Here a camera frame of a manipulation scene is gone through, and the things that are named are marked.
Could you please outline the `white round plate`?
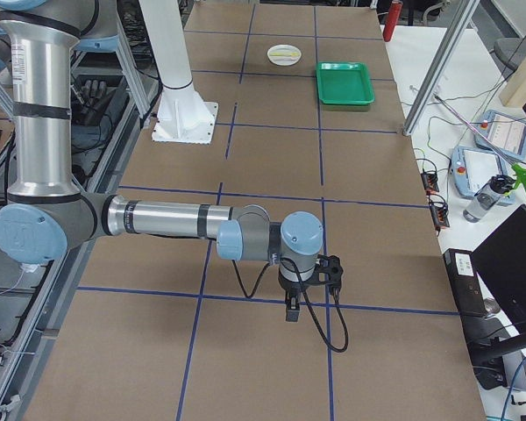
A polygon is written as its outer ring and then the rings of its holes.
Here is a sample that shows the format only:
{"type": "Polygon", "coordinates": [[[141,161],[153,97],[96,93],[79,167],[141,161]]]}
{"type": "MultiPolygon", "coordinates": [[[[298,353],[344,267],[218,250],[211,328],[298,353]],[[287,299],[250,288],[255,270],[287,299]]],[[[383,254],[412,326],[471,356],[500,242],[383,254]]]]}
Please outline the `white round plate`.
{"type": "Polygon", "coordinates": [[[302,58],[302,52],[296,46],[279,44],[267,50],[267,58],[276,66],[289,67],[294,66],[302,58]]]}

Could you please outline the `yellow plastic fork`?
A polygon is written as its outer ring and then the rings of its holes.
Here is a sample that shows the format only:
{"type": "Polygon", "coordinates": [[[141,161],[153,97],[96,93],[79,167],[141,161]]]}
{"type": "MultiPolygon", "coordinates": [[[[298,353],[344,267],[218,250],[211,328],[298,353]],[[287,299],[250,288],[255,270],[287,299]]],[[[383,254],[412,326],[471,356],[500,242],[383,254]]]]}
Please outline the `yellow plastic fork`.
{"type": "Polygon", "coordinates": [[[278,53],[270,53],[268,55],[269,58],[272,60],[297,60],[300,55],[294,54],[294,53],[285,53],[285,52],[278,52],[278,53]]]}

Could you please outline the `lower orange circuit board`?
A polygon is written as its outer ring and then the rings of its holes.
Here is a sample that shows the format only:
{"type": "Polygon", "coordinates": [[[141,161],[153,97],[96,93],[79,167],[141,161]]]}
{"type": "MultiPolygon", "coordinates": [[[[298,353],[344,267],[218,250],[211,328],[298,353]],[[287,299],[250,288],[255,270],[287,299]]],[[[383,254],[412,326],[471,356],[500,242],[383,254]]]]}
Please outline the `lower orange circuit board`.
{"type": "Polygon", "coordinates": [[[448,203],[438,193],[427,195],[429,210],[433,221],[434,228],[437,232],[449,228],[448,220],[448,203]]]}

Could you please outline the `orange circuit board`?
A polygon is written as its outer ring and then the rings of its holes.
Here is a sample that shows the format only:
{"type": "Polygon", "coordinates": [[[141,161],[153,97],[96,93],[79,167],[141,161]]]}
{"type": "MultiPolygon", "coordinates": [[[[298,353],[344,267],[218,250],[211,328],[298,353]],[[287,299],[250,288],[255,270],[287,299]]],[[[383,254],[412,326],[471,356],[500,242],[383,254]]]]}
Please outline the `orange circuit board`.
{"type": "Polygon", "coordinates": [[[429,210],[433,221],[434,228],[437,232],[449,228],[448,220],[448,203],[438,193],[427,195],[429,210]]]}
{"type": "Polygon", "coordinates": [[[427,194],[438,193],[439,187],[436,164],[433,161],[426,158],[418,158],[417,160],[422,162],[420,176],[425,192],[427,194]],[[426,163],[429,163],[431,165],[431,169],[425,168],[426,163]]]}

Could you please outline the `black mini computer box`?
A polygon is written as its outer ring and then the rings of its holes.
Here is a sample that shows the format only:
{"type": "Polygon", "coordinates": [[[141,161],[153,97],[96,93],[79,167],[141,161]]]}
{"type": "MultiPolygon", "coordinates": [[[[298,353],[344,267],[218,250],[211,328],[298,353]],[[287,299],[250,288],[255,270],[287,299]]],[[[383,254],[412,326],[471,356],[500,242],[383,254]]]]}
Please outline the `black mini computer box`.
{"type": "Polygon", "coordinates": [[[479,278],[473,265],[472,253],[449,248],[443,253],[446,272],[455,304],[461,316],[483,318],[486,308],[479,278]]]}

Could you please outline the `upper orange circuit board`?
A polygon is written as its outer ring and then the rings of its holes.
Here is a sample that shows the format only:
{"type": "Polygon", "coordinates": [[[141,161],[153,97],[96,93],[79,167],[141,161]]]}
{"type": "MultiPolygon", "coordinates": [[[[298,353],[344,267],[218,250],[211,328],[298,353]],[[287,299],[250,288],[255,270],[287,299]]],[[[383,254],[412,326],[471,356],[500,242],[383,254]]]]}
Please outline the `upper orange circuit board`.
{"type": "Polygon", "coordinates": [[[426,158],[418,158],[417,160],[422,162],[420,176],[425,192],[427,194],[438,193],[439,187],[436,164],[433,161],[426,158]],[[425,168],[426,163],[429,163],[431,165],[431,169],[425,168]]]}

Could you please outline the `green plastic tray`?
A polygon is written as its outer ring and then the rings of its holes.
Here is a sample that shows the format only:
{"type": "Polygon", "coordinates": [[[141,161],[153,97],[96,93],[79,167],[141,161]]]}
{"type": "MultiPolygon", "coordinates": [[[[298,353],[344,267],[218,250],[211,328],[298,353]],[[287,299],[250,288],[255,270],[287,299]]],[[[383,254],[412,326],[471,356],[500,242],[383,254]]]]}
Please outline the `green plastic tray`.
{"type": "Polygon", "coordinates": [[[327,105],[368,106],[375,101],[369,70],[362,62],[319,61],[316,85],[319,100],[327,105]]]}

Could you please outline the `near teach pendant tablet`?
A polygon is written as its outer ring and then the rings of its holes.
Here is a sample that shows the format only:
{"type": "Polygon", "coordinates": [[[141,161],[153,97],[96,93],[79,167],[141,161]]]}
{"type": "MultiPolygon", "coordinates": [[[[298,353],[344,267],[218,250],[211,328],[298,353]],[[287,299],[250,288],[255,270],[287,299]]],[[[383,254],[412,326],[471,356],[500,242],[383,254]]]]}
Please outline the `near teach pendant tablet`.
{"type": "Polygon", "coordinates": [[[479,148],[456,146],[451,155],[451,176],[458,194],[471,199],[495,175],[507,175],[506,162],[479,148]]]}

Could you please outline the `teach pendant tablet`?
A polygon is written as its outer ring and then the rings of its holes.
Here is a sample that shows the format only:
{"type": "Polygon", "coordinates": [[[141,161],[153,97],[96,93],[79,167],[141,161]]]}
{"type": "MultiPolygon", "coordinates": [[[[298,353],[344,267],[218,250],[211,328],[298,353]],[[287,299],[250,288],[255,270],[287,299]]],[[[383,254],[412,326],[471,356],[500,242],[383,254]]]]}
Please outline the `teach pendant tablet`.
{"type": "Polygon", "coordinates": [[[526,118],[488,110],[473,125],[508,157],[522,161],[526,155],[526,118]]]}
{"type": "Polygon", "coordinates": [[[507,175],[506,162],[479,148],[456,146],[451,155],[451,176],[458,194],[471,199],[495,175],[507,175]]]}

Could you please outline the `clear water bottle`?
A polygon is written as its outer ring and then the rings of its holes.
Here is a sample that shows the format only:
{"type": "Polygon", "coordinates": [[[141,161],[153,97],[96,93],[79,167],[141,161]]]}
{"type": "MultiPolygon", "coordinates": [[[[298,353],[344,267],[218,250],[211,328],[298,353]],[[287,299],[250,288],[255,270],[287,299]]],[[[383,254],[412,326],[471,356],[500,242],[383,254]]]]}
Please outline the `clear water bottle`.
{"type": "Polygon", "coordinates": [[[467,222],[478,223],[488,212],[514,187],[515,180],[508,175],[494,175],[474,195],[472,201],[463,210],[467,222]]]}

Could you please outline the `black monitor screen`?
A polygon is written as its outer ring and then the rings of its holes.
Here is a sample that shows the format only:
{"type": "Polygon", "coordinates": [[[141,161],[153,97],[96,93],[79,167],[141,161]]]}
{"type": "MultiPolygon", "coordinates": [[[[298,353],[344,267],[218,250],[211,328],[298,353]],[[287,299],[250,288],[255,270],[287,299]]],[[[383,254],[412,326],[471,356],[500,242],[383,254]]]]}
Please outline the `black monitor screen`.
{"type": "Polygon", "coordinates": [[[481,280],[509,320],[526,332],[526,205],[514,210],[472,257],[481,280]]]}

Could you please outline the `far teach pendant tablet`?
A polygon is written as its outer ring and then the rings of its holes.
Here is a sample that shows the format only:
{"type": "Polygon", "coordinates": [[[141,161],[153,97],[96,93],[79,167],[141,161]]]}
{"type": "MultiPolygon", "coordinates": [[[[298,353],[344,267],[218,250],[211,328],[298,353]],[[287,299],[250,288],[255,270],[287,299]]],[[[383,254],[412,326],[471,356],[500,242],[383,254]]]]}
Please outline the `far teach pendant tablet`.
{"type": "Polygon", "coordinates": [[[526,118],[488,110],[473,125],[508,157],[522,161],[526,155],[526,118]]]}

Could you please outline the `red cylinder bottle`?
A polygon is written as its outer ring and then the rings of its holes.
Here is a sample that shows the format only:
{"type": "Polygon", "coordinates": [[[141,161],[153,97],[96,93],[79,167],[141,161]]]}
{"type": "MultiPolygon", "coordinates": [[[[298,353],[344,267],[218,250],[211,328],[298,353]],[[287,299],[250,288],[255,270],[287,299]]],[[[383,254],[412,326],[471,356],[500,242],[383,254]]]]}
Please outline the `red cylinder bottle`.
{"type": "Polygon", "coordinates": [[[398,19],[400,17],[402,9],[402,2],[400,0],[393,0],[387,12],[387,17],[384,22],[384,29],[382,36],[385,42],[389,42],[397,26],[398,19]]]}

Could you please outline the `grey office chair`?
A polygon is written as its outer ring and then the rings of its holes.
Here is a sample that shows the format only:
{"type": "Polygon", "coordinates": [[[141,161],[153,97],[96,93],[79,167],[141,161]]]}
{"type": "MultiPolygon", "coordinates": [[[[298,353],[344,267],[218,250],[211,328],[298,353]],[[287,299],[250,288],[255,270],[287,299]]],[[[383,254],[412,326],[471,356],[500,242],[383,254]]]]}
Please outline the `grey office chair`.
{"type": "Polygon", "coordinates": [[[526,57],[526,35],[523,38],[500,38],[494,42],[491,54],[504,68],[501,76],[506,81],[526,57]]]}

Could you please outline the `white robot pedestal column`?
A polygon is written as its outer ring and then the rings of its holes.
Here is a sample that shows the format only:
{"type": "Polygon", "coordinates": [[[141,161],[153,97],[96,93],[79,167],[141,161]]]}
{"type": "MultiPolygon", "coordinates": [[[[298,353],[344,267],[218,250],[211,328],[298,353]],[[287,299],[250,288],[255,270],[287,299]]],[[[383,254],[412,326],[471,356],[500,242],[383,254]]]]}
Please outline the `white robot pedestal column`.
{"type": "Polygon", "coordinates": [[[139,4],[163,88],[153,140],[208,145],[218,104],[203,101],[195,89],[178,3],[145,0],[139,4]]]}

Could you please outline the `green handled grabber stick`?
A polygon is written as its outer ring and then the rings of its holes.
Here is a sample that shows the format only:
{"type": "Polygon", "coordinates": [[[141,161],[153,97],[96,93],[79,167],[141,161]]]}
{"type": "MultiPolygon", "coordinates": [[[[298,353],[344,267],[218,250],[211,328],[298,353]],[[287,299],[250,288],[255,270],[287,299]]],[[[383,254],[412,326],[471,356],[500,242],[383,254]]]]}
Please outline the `green handled grabber stick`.
{"type": "Polygon", "coordinates": [[[494,153],[499,155],[502,159],[504,159],[512,168],[512,170],[515,172],[515,184],[513,189],[517,189],[520,185],[524,187],[525,194],[526,194],[526,168],[520,165],[519,160],[515,160],[513,158],[508,157],[500,148],[494,146],[489,142],[487,137],[480,132],[474,124],[472,124],[469,120],[464,118],[461,114],[459,114],[452,106],[450,106],[444,99],[442,99],[438,94],[433,95],[434,98],[439,101],[453,116],[455,116],[459,121],[461,121],[463,124],[465,124],[474,134],[478,135],[485,145],[492,150],[494,153]]]}

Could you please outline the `aluminium frame post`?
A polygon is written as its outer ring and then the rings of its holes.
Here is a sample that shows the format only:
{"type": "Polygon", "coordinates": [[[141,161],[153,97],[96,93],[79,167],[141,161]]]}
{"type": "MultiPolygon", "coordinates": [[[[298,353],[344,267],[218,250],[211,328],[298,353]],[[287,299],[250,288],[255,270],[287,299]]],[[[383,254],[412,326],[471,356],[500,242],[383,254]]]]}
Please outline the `aluminium frame post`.
{"type": "Polygon", "coordinates": [[[480,0],[459,2],[402,127],[404,136],[410,136],[416,129],[429,98],[434,95],[435,87],[479,4],[480,0]]]}

